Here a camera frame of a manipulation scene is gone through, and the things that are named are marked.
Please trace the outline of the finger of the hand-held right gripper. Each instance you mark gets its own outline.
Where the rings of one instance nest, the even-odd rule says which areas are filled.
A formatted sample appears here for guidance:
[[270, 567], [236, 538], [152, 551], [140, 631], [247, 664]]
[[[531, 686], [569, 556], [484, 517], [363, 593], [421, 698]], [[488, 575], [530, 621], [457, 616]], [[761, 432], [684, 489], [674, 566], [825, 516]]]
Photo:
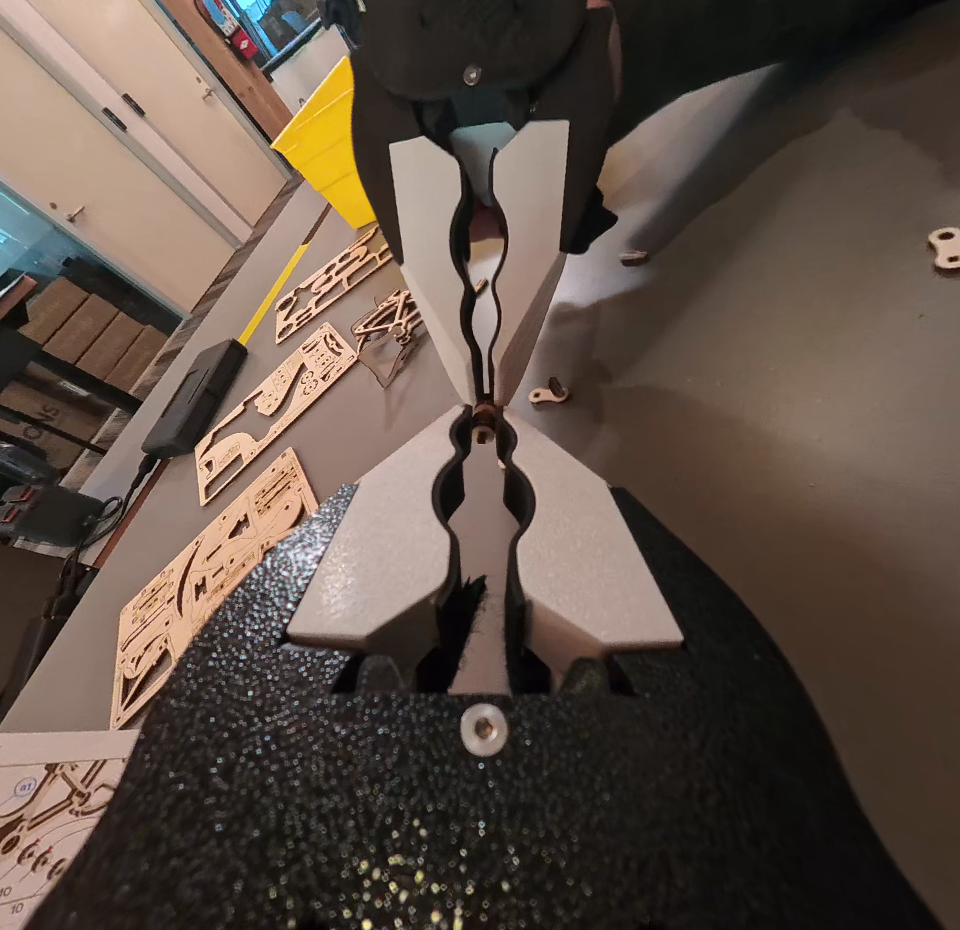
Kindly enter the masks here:
[[455, 156], [425, 136], [390, 144], [400, 270], [462, 403], [478, 402], [474, 354], [462, 321], [467, 289], [455, 223], [465, 195]]
[[489, 352], [494, 403], [506, 407], [522, 383], [559, 277], [570, 123], [534, 120], [493, 157], [490, 190], [506, 224], [494, 278], [497, 334]]

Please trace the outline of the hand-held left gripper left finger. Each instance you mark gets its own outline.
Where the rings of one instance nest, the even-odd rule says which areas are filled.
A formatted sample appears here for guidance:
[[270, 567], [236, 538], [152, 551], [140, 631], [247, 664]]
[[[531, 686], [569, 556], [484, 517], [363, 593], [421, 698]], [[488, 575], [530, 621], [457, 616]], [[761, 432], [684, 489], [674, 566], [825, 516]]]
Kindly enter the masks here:
[[450, 688], [472, 618], [449, 522], [465, 498], [471, 412], [451, 408], [351, 487], [290, 642], [389, 656], [418, 689]]

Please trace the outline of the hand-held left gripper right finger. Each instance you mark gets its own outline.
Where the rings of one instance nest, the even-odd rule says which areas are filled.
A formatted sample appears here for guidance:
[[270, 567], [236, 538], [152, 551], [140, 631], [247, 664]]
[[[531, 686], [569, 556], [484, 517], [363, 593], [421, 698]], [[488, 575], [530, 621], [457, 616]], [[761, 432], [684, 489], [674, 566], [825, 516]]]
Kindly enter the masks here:
[[606, 481], [514, 412], [495, 435], [518, 526], [505, 595], [511, 693], [547, 693], [581, 658], [679, 648], [681, 629]]

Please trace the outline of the cut-out wooden parts sheet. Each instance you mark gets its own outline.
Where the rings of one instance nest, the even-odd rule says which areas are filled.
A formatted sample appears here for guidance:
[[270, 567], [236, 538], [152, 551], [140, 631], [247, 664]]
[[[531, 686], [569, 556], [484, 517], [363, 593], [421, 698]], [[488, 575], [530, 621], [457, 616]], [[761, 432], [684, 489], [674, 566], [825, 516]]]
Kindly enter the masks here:
[[282, 344], [393, 260], [379, 226], [372, 225], [338, 256], [275, 301], [274, 342]]

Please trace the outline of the person's right forearm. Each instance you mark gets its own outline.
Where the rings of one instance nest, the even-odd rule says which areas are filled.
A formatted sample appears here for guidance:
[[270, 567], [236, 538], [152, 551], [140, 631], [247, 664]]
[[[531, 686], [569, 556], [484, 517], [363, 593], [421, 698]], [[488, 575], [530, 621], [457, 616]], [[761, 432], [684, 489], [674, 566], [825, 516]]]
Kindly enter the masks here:
[[609, 144], [685, 94], [816, 58], [944, 0], [607, 0], [621, 90]]

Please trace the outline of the long engraved wooden parts sheet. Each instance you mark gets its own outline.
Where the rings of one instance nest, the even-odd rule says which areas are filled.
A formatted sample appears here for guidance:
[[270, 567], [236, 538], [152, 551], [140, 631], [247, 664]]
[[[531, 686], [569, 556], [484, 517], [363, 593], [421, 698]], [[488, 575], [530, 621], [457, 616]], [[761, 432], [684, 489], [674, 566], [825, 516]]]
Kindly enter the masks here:
[[122, 608], [111, 730], [145, 708], [224, 600], [317, 506], [296, 451], [284, 450]]

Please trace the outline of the yellow plastic bin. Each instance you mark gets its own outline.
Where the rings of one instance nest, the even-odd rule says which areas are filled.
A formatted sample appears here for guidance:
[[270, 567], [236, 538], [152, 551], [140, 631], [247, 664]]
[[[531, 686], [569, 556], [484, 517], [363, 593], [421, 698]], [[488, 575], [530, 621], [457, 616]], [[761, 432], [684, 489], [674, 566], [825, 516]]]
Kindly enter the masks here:
[[353, 76], [351, 60], [346, 56], [270, 147], [351, 227], [361, 229], [376, 222], [376, 214], [367, 199], [354, 157]]

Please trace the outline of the dark wooden lattice part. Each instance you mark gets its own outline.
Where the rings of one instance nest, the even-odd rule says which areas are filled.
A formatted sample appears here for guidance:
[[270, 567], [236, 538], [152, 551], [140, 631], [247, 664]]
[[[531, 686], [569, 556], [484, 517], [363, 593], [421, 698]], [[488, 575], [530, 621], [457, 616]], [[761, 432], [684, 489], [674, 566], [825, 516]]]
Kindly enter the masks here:
[[409, 288], [396, 288], [351, 327], [358, 360], [387, 388], [422, 341], [423, 317]]

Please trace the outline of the wooden sheet with large cutouts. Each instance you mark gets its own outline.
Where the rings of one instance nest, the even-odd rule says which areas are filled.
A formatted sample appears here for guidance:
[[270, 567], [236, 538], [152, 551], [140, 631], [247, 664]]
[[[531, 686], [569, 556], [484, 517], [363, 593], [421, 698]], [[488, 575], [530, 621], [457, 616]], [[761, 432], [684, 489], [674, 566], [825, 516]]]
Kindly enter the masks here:
[[195, 450], [199, 504], [210, 504], [356, 361], [354, 348], [330, 323], [321, 324], [200, 440]]

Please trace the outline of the cream door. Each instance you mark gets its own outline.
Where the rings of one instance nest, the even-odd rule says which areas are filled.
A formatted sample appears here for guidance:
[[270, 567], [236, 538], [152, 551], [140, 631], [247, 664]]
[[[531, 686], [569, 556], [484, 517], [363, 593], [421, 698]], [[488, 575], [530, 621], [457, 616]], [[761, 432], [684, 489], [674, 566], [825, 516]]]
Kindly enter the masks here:
[[172, 292], [167, 222], [203, 277], [251, 236], [229, 203], [24, 0], [2, 0], [2, 183], [84, 249]]
[[255, 223], [286, 184], [245, 119], [156, 0], [97, 0], [109, 44], [109, 79], [154, 129], [242, 216]]

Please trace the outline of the black power adapter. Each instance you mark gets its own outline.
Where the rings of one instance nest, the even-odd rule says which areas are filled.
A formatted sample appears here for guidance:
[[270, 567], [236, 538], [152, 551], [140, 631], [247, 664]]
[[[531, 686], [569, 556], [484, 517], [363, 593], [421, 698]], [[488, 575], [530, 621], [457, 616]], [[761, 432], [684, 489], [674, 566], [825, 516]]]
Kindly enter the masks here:
[[247, 348], [235, 339], [198, 353], [141, 445], [144, 456], [169, 459], [192, 453], [233, 387]]

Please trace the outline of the black charger with red marks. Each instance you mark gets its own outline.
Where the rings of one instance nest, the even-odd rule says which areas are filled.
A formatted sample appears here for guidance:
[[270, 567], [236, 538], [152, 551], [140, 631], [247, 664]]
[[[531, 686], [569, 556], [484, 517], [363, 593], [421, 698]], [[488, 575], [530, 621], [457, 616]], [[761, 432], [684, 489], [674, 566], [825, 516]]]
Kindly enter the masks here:
[[1, 538], [73, 548], [90, 536], [107, 505], [61, 485], [17, 485], [2, 494]]

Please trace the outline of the stack of cardboard boxes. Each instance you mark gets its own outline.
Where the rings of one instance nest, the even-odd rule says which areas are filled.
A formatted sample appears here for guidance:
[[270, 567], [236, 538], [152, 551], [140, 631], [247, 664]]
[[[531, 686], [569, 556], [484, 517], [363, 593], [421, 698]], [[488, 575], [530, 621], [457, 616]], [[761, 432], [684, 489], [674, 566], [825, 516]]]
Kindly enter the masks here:
[[47, 354], [131, 393], [168, 335], [58, 277], [26, 300], [18, 333]]

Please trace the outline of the white instruction booklet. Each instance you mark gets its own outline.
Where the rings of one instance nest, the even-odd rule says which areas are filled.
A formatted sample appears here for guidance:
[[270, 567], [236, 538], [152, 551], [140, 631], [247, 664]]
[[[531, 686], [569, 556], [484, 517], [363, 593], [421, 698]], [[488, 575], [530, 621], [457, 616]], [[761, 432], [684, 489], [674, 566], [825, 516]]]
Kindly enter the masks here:
[[24, 928], [112, 799], [138, 730], [1, 733], [1, 927]]

